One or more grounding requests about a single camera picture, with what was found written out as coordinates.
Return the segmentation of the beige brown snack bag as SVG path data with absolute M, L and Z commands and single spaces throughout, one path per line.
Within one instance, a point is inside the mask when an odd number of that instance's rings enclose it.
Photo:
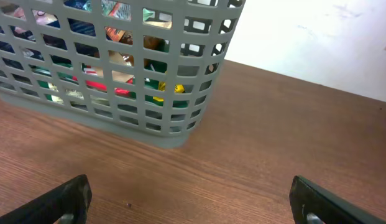
M 112 76 L 119 82 L 128 82 L 132 77 L 131 69 L 134 68 L 136 53 L 132 52 L 134 38 L 131 30 L 120 30 L 113 27 L 105 27 L 106 38 L 114 46 L 107 50 L 109 63 L 115 65 L 117 70 L 112 70 Z M 168 52 L 167 41 L 149 35 L 143 36 L 142 47 L 146 50 Z

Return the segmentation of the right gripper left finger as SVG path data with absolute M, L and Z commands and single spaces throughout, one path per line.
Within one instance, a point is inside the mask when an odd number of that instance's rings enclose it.
M 0 223 L 85 224 L 92 191 L 85 174 L 78 175 L 0 217 Z

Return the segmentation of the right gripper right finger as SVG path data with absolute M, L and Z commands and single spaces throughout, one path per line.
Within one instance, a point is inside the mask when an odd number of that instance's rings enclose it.
M 386 221 L 296 175 L 289 193 L 293 220 L 298 224 L 386 224 Z

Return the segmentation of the grey plastic shopping basket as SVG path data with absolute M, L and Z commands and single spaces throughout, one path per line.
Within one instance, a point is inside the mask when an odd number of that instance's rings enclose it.
M 0 49 L 0 99 L 164 148 L 181 146 L 199 125 L 245 6 L 241 0 L 113 0 L 87 1 L 84 11 L 64 5 L 65 1 L 8 1 L 24 10 L 26 20 L 0 10 L 0 41 L 14 49 L 13 53 Z M 55 14 L 60 28 L 38 25 L 33 9 Z M 93 24 L 96 35 L 72 32 L 69 18 Z M 10 25 L 31 30 L 36 41 L 14 37 Z M 112 76 L 117 67 L 109 63 L 107 50 L 114 44 L 107 40 L 105 27 L 133 33 L 133 85 Z M 42 34 L 64 39 L 67 49 L 47 46 Z M 168 52 L 140 47 L 145 35 L 167 40 Z M 99 57 L 79 54 L 76 42 L 97 47 Z M 21 47 L 38 50 L 44 59 L 24 56 Z M 53 55 L 69 59 L 71 65 L 54 63 Z M 150 70 L 149 62 L 159 65 L 160 70 Z M 101 72 L 88 75 L 83 64 Z M 34 73 L 32 66 L 48 69 L 50 76 Z M 78 84 L 61 80 L 58 73 L 76 76 Z M 165 82 L 165 91 L 145 87 L 145 78 Z M 42 88 L 39 80 L 53 83 L 58 92 Z M 87 80 L 106 85 L 107 92 L 89 89 Z M 175 93 L 177 84 L 185 86 L 186 93 Z M 67 88 L 82 92 L 84 99 L 67 96 Z M 136 99 L 116 96 L 115 88 L 135 92 Z M 63 104 L 49 101 L 46 95 L 62 98 Z M 96 104 L 92 96 L 105 98 L 109 104 Z M 146 96 L 163 98 L 163 105 L 146 101 Z M 187 101 L 187 107 L 175 107 L 176 101 Z

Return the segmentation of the green Nescafe coffee bag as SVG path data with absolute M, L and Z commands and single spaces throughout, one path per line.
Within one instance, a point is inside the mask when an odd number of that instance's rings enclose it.
M 156 49 L 159 50 L 159 51 L 162 51 L 162 52 L 168 50 L 168 41 L 167 40 L 160 40 L 159 45 L 157 46 Z M 160 66 L 159 65 L 155 65 L 153 62 L 149 62 L 149 65 L 150 65 L 149 69 L 152 70 L 152 71 L 157 71 L 158 72 L 160 70 Z M 96 67 L 93 68 L 90 65 L 85 65 L 85 64 L 82 65 L 82 69 L 83 69 L 83 71 L 86 74 L 94 75 L 94 76 L 98 76 L 99 72 L 101 72 L 101 70 L 99 68 L 96 68 Z M 39 75 L 43 75 L 43 76 L 46 76 L 46 77 L 50 76 L 49 70 L 46 69 L 46 68 L 43 68 L 43 67 L 32 66 L 32 71 L 34 73 L 37 73 Z M 66 73 L 58 73 L 58 76 L 63 81 L 70 82 L 70 83 L 73 83 L 73 84 L 76 84 L 76 85 L 78 84 L 78 79 L 77 79 L 76 76 L 71 76 L 71 75 L 68 75 Z M 118 81 L 121 81 L 121 82 L 125 81 L 126 84 L 130 84 L 130 85 L 133 85 L 135 83 L 135 77 L 133 75 L 128 75 L 128 74 L 125 74 L 125 73 L 121 73 L 120 76 L 121 76 L 120 78 L 116 78 L 116 74 L 115 73 L 113 74 L 113 77 L 116 80 L 118 80 Z M 47 88 L 49 90 L 58 92 L 57 86 L 54 85 L 53 83 L 44 82 L 44 81 L 40 81 L 40 80 L 38 81 L 38 83 L 39 83 L 39 85 L 42 88 Z M 153 79 L 145 78 L 145 87 L 147 87 L 149 89 L 165 91 L 165 85 L 166 85 L 165 82 L 160 82 L 158 80 L 153 80 Z M 103 92 L 103 93 L 107 92 L 106 85 L 104 85 L 102 83 L 99 83 L 99 82 L 94 82 L 94 81 L 91 81 L 91 80 L 87 80 L 86 81 L 86 86 L 89 89 L 92 89 L 92 90 L 97 90 L 97 91 L 100 91 L 100 92 Z M 182 84 L 175 85 L 175 93 L 186 93 L 185 86 L 183 86 Z M 82 99 L 82 100 L 84 99 L 82 92 L 80 92 L 78 90 L 71 89 L 71 88 L 65 89 L 65 94 L 67 96 L 72 96 L 72 97 L 79 98 L 79 99 Z M 125 89 L 122 89 L 122 88 L 115 88 L 114 89 L 114 94 L 116 96 L 130 98 L 130 99 L 133 99 L 133 100 L 136 99 L 136 93 L 135 92 L 129 91 L 129 90 L 125 90 Z M 58 103 L 58 104 L 61 104 L 61 105 L 63 104 L 63 99 L 58 97 L 58 96 L 46 95 L 46 97 L 48 98 L 49 101 L 52 101 L 54 103 Z M 92 96 L 91 99 L 96 104 L 102 104 L 102 105 L 108 105 L 109 104 L 109 101 L 107 99 L 105 99 L 105 98 L 98 98 L 96 96 Z M 157 96 L 146 96 L 146 101 L 154 103 L 154 104 L 159 105 L 159 106 L 162 106 L 163 102 L 164 102 L 164 99 L 163 98 L 159 98 Z M 184 108 L 184 107 L 187 107 L 187 104 L 188 104 L 187 101 L 176 101 L 175 102 L 175 107 L 177 107 L 177 108 Z

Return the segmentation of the blue pasta pack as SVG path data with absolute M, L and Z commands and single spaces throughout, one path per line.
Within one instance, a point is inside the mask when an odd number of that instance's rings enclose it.
M 65 1 L 64 5 L 68 7 L 73 7 L 75 9 L 81 9 L 86 11 L 88 9 L 87 1 Z M 9 1 L 0 1 L 0 10 L 3 14 L 7 16 L 15 17 L 16 19 L 26 20 L 26 16 L 24 10 L 17 4 L 11 3 Z M 45 11 L 38 11 L 36 9 L 32 10 L 32 14 L 34 16 L 35 22 L 38 25 L 42 26 L 50 26 L 54 28 L 60 28 L 60 22 L 58 17 L 55 14 L 47 13 Z M 96 31 L 94 29 L 94 25 L 89 22 L 80 21 L 77 19 L 68 19 L 68 25 L 72 32 L 76 32 L 78 34 L 83 34 L 87 36 L 94 37 L 96 35 Z M 21 27 L 17 27 L 14 25 L 9 26 L 12 34 L 16 38 L 28 40 L 31 42 L 35 42 L 36 38 L 33 35 L 31 30 L 23 29 Z M 49 47 L 55 47 L 59 49 L 66 50 L 66 42 L 64 39 L 60 37 L 55 37 L 52 35 L 42 34 L 42 39 L 44 44 Z M 76 51 L 79 54 L 87 55 L 90 57 L 99 57 L 99 50 L 97 47 L 93 47 L 90 45 L 82 44 L 79 42 L 75 43 Z M 9 43 L 0 41 L 0 49 L 7 52 L 14 52 L 14 49 L 11 47 Z M 42 54 L 38 50 L 34 50 L 31 48 L 21 47 L 21 51 L 26 57 L 36 58 L 38 60 L 43 60 Z M 71 65 L 71 61 L 67 58 L 61 58 L 57 56 L 51 56 L 54 63 L 60 64 L 63 63 L 65 65 Z

